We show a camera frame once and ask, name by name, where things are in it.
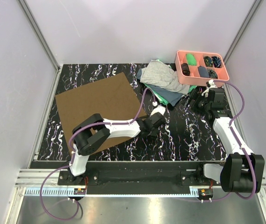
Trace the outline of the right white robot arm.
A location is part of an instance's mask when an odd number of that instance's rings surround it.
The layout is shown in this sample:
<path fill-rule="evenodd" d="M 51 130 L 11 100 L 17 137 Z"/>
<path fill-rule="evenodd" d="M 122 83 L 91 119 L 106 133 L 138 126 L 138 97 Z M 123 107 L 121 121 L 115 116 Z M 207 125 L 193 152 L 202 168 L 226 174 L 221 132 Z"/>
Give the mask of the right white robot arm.
<path fill-rule="evenodd" d="M 222 88 L 198 88 L 190 92 L 187 105 L 194 112 L 203 115 L 220 138 L 228 155 L 224 165 L 207 163 L 195 173 L 197 183 L 206 185 L 211 179 L 220 183 L 224 192 L 258 193 L 261 188 L 265 160 L 255 154 L 238 133 L 232 114 L 224 108 Z"/>

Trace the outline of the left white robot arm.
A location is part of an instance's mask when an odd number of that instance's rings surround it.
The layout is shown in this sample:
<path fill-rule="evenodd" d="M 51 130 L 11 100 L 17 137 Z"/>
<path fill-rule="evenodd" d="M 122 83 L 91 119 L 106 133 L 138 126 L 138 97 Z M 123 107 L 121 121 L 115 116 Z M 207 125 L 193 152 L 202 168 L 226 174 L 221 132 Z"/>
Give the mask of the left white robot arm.
<path fill-rule="evenodd" d="M 68 179 L 75 185 L 83 182 L 89 156 L 100 149 L 106 140 L 153 135 L 165 124 L 164 113 L 164 108 L 155 108 L 145 119 L 109 120 L 98 113 L 89 117 L 73 129 L 73 135 L 70 137 L 68 144 L 72 152 Z"/>

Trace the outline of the brown cloth napkin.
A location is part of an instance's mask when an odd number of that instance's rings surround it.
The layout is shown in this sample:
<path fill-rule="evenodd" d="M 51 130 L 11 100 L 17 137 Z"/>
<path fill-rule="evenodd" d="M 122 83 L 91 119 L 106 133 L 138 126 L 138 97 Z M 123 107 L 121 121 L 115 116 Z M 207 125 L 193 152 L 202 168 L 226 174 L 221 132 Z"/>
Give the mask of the brown cloth napkin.
<path fill-rule="evenodd" d="M 104 119 L 129 120 L 141 105 L 124 73 L 65 91 L 55 100 L 66 141 L 75 127 L 95 113 Z"/>

